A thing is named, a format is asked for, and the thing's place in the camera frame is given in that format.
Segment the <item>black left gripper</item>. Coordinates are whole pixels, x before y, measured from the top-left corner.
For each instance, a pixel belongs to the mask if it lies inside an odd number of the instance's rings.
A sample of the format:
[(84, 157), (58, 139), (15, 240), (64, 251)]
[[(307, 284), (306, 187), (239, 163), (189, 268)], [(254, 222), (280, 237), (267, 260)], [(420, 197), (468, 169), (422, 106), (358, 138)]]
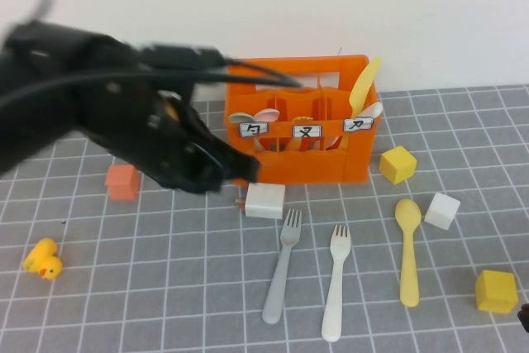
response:
[(181, 81), (82, 87), (81, 130), (163, 188), (202, 194), (256, 182), (260, 162), (212, 134), (191, 107), (193, 90)]

